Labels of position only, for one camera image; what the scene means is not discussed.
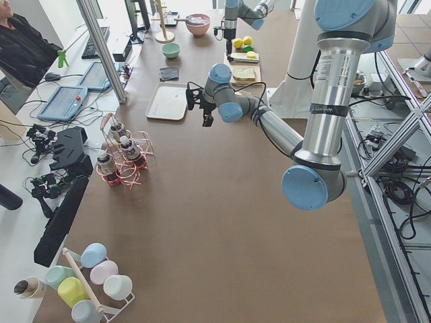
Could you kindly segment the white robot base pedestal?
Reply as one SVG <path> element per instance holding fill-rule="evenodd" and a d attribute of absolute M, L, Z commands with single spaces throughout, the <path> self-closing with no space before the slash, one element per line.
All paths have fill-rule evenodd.
<path fill-rule="evenodd" d="M 307 118 L 312 99 L 312 72 L 319 53 L 320 32 L 314 18 L 315 1 L 304 2 L 285 79 L 271 88 L 268 101 L 280 118 Z"/>

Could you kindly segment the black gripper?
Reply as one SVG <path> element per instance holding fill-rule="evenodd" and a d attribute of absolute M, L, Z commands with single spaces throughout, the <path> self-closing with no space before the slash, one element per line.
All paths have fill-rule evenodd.
<path fill-rule="evenodd" d="M 213 28 L 215 37 L 218 36 L 219 32 L 222 33 L 223 39 L 226 40 L 226 54 L 230 54 L 232 52 L 232 40 L 236 37 L 236 28 L 227 28 L 223 26 L 216 26 Z"/>
<path fill-rule="evenodd" d="M 216 109 L 216 105 L 209 103 L 203 97 L 204 88 L 200 85 L 188 81 L 186 89 L 186 99 L 188 110 L 194 109 L 195 105 L 199 105 L 199 108 L 203 110 L 203 127 L 210 127 L 213 123 L 213 116 L 211 113 Z"/>

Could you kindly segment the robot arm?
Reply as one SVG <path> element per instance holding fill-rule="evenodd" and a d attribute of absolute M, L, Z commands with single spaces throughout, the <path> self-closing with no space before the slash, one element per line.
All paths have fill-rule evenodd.
<path fill-rule="evenodd" d="M 214 36 L 222 33 L 226 40 L 226 58 L 232 61 L 233 39 L 236 38 L 237 20 L 241 19 L 255 30 L 259 30 L 267 15 L 273 10 L 275 1 L 260 1 L 254 8 L 249 7 L 244 1 L 226 0 L 224 17 L 219 26 L 213 28 Z"/>
<path fill-rule="evenodd" d="M 311 9 L 300 23 L 314 31 L 297 34 L 315 41 L 319 49 L 302 61 L 312 65 L 314 78 L 304 135 L 261 99 L 235 90 L 231 69 L 223 63 L 211 68 L 204 86 L 186 90 L 187 106 L 203 110 L 204 126 L 211 126 L 214 110 L 225 122 L 249 116 L 292 159 L 281 186 L 289 202 L 305 211 L 321 208 L 345 189 L 338 151 L 360 56 L 392 46 L 397 17 L 395 1 L 316 1 Z"/>

